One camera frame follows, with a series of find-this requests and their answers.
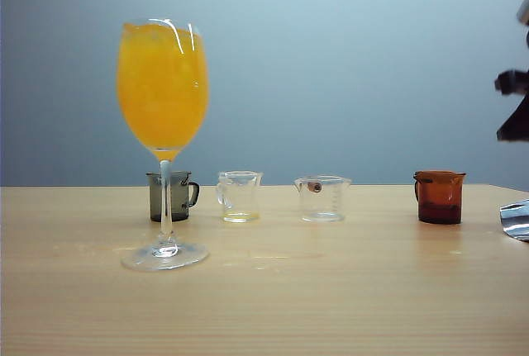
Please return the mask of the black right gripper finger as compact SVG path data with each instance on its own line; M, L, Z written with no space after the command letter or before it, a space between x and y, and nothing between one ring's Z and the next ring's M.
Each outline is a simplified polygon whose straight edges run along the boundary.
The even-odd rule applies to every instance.
M515 112L500 126L496 136L498 141L529 140L529 99L527 95Z

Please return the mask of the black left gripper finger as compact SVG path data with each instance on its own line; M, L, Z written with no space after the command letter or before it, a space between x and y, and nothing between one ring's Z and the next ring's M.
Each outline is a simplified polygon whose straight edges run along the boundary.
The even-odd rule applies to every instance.
M497 76L494 86L501 94L528 94L529 74L516 69L506 70Z

